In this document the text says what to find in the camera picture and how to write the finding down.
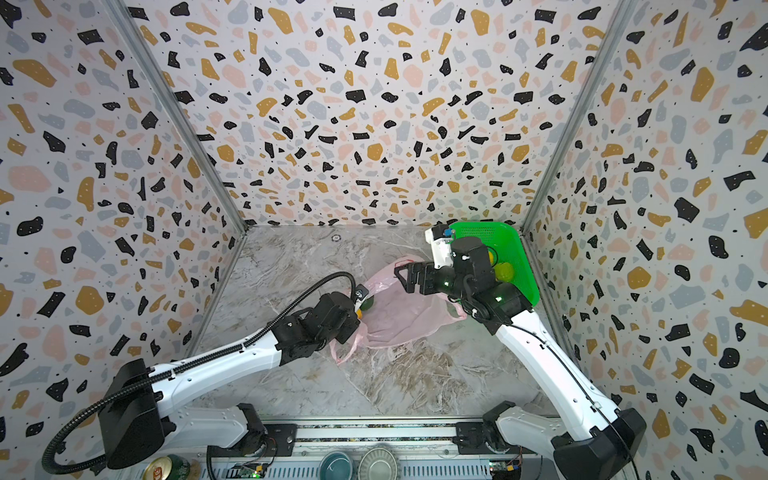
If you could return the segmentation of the green custard apple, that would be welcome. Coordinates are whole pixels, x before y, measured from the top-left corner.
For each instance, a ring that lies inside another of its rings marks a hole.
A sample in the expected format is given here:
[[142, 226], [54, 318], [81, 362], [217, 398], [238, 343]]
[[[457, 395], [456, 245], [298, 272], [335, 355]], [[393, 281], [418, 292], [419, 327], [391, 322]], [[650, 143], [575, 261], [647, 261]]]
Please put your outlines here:
[[512, 283], [515, 277], [515, 269], [510, 263], [502, 262], [494, 266], [494, 274], [498, 281]]

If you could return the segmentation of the pink plastic bag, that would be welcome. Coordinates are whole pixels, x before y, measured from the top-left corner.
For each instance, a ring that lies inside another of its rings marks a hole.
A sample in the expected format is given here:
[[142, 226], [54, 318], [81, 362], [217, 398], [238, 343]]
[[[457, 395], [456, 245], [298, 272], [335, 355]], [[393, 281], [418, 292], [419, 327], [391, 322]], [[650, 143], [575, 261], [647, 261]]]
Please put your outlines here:
[[466, 318], [463, 310], [444, 294], [423, 296], [405, 291], [394, 269], [421, 260], [419, 256], [406, 255], [363, 283], [369, 290], [369, 297], [375, 297], [375, 303], [371, 309], [362, 311], [360, 326], [350, 337], [349, 347], [343, 347], [335, 340], [330, 342], [330, 353], [336, 364], [345, 363], [363, 348], [384, 349], [404, 345]]

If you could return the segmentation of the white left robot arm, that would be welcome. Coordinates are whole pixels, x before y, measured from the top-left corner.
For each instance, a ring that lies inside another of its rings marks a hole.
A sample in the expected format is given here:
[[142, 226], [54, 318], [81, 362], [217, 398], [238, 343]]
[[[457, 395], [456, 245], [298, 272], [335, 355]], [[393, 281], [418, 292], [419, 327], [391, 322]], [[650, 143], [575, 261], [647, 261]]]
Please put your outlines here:
[[196, 398], [247, 375], [308, 358], [331, 341], [346, 342], [360, 325], [357, 311], [368, 296], [364, 286], [350, 296], [326, 293], [315, 306], [288, 314], [255, 340], [153, 368], [141, 359], [124, 364], [107, 394], [126, 395], [98, 412], [106, 467], [130, 467], [158, 452], [181, 434], [182, 423], [171, 416]]

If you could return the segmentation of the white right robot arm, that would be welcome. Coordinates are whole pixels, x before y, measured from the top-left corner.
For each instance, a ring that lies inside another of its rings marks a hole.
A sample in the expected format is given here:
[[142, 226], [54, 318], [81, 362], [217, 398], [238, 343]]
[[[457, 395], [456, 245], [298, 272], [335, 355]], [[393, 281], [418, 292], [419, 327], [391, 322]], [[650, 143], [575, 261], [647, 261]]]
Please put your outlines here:
[[512, 351], [554, 405], [556, 420], [503, 402], [483, 416], [485, 444], [517, 445], [551, 460], [562, 479], [636, 479], [634, 461], [646, 422], [620, 409], [572, 362], [527, 297], [500, 281], [492, 254], [477, 237], [456, 239], [431, 262], [408, 262], [393, 273], [407, 293], [444, 294]]

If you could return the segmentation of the dark green lime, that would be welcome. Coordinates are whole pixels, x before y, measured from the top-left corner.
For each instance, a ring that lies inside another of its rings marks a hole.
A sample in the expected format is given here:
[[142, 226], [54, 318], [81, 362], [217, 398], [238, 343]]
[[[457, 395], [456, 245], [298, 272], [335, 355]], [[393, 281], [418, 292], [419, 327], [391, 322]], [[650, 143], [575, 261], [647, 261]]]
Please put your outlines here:
[[368, 297], [368, 298], [367, 298], [367, 299], [366, 299], [366, 300], [365, 300], [365, 301], [362, 303], [362, 305], [361, 305], [361, 310], [362, 310], [362, 311], [367, 311], [367, 310], [371, 309], [371, 308], [373, 307], [374, 303], [375, 303], [375, 297], [374, 297], [374, 296], [370, 296], [370, 297]]

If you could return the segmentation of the green plastic basket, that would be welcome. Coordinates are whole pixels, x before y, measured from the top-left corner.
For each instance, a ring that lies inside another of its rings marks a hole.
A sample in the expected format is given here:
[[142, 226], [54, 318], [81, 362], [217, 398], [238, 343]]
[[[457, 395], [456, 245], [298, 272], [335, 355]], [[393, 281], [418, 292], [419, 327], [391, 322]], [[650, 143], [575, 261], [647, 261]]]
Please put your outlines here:
[[455, 222], [450, 225], [455, 238], [477, 237], [495, 251], [497, 265], [508, 264], [512, 277], [508, 280], [527, 298], [533, 307], [540, 301], [540, 292], [518, 231], [503, 222]]

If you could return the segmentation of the teal ceramic bowl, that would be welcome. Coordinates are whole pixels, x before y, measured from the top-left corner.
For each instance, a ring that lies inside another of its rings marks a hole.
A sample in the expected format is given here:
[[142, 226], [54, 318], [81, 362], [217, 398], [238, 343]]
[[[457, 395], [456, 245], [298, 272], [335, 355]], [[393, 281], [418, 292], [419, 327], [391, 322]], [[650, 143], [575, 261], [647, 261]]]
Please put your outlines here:
[[317, 478], [319, 480], [352, 480], [354, 462], [343, 451], [327, 454], [320, 462]]

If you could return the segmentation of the grey ribbed plate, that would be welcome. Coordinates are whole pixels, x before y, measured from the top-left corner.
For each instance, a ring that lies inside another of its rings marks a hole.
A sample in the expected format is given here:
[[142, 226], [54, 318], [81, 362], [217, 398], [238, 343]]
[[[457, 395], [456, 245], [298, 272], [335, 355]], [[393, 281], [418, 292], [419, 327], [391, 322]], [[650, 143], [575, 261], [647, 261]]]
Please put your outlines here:
[[399, 467], [395, 455], [386, 447], [367, 451], [358, 467], [359, 480], [397, 480]]

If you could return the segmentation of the green circuit board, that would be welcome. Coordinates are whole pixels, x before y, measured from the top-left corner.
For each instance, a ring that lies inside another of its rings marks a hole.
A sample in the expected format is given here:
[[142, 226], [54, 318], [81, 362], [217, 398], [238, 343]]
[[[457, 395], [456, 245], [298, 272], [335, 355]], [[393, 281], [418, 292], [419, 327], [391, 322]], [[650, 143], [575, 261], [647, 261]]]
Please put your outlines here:
[[266, 463], [237, 463], [226, 472], [226, 479], [265, 479], [269, 466]]

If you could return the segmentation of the right circuit board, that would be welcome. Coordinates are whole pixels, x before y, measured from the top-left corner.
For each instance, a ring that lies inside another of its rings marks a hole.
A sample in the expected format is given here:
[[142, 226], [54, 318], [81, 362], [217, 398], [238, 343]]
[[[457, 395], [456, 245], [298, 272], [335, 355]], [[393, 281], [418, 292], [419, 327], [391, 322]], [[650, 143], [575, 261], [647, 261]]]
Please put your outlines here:
[[489, 471], [492, 480], [520, 480], [522, 461], [519, 459], [490, 461]]

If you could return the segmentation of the green gold drink can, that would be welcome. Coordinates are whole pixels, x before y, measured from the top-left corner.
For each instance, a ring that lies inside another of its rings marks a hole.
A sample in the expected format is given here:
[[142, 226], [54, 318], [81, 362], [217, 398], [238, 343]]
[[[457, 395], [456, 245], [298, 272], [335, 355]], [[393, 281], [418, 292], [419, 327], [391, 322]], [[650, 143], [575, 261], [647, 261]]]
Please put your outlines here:
[[200, 464], [196, 460], [169, 454], [152, 460], [145, 468], [142, 480], [198, 480]]

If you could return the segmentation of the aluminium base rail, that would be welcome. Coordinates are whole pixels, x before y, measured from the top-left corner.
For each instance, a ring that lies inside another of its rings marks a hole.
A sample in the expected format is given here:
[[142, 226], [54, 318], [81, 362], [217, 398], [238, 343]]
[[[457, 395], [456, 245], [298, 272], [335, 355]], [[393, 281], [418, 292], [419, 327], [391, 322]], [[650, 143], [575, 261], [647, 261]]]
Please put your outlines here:
[[491, 479], [490, 461], [512, 459], [522, 461], [521, 479], [561, 479], [554, 463], [536, 452], [517, 445], [502, 451], [488, 447], [482, 418], [288, 419], [267, 421], [264, 427], [264, 444], [252, 453], [234, 447], [209, 450], [184, 438], [114, 476], [141, 479], [152, 460], [177, 454], [200, 464], [199, 479], [226, 479], [229, 468], [248, 462], [266, 463], [265, 479], [318, 479], [321, 460], [343, 451], [353, 460], [353, 479], [358, 479], [363, 455], [384, 446], [397, 459], [398, 479]]

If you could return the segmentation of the aluminium corner post right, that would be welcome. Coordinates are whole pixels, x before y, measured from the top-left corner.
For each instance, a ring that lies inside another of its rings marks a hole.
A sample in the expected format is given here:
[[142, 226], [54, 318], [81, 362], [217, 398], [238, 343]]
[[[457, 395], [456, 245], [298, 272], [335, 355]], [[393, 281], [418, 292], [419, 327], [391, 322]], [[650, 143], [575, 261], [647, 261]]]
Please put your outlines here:
[[563, 133], [553, 152], [553, 158], [541, 177], [539, 188], [535, 193], [532, 204], [522, 224], [521, 233], [524, 237], [534, 229], [536, 217], [546, 201], [548, 189], [555, 182], [555, 176], [564, 163], [580, 123], [586, 116], [587, 110], [590, 108], [591, 101], [600, 85], [605, 70], [610, 63], [620, 36], [624, 32], [636, 6], [636, 0], [621, 0], [617, 3], [616, 10], [607, 26], [605, 37], [596, 52], [592, 67], [586, 76], [578, 97], [576, 98], [574, 107], [567, 118]]

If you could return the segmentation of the aluminium corner post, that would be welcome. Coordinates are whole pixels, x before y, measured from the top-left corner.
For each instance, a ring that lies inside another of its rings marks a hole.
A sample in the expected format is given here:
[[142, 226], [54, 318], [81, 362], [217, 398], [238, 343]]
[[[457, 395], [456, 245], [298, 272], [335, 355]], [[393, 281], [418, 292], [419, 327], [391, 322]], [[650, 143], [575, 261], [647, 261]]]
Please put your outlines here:
[[181, 140], [191, 150], [201, 171], [222, 205], [223, 211], [229, 216], [240, 235], [247, 233], [248, 226], [240, 217], [236, 205], [227, 193], [215, 166], [211, 163], [202, 142], [195, 134], [186, 115], [182, 111], [172, 88], [165, 81], [162, 71], [154, 59], [147, 43], [141, 36], [139, 28], [130, 16], [124, 1], [103, 1], [102, 4], [110, 20], [119, 34], [125, 40], [129, 50], [143, 70], [146, 80], [154, 89], [163, 109], [176, 127]]
[[624, 32], [636, 6], [636, 0], [621, 0], [617, 3], [616, 10], [607, 26], [605, 37], [596, 52], [592, 67], [586, 76], [578, 97], [576, 98], [574, 107], [567, 118], [563, 133], [553, 152], [553, 158], [541, 177], [539, 188], [535, 193], [532, 204], [522, 224], [521, 233], [524, 237], [534, 229], [536, 217], [546, 201], [548, 189], [555, 182], [555, 176], [564, 163], [580, 123], [586, 116], [587, 110], [590, 108], [591, 101], [600, 85], [605, 70], [610, 63], [620, 36]]

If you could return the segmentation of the aluminium corner post left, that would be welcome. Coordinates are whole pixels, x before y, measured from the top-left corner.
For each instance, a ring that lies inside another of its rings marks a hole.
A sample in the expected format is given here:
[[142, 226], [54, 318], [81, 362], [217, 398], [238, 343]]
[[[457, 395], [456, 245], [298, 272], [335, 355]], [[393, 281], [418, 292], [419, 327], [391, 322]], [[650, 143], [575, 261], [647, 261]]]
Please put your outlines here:
[[248, 226], [240, 217], [236, 205], [227, 193], [215, 166], [211, 163], [202, 142], [195, 134], [186, 115], [182, 111], [172, 88], [165, 81], [162, 71], [154, 59], [147, 43], [141, 36], [139, 28], [130, 16], [124, 1], [103, 1], [102, 4], [110, 20], [119, 34], [125, 40], [129, 50], [143, 70], [146, 80], [154, 89], [163, 109], [176, 127], [181, 140], [191, 150], [201, 171], [222, 205], [223, 211], [229, 216], [240, 235], [247, 233]]

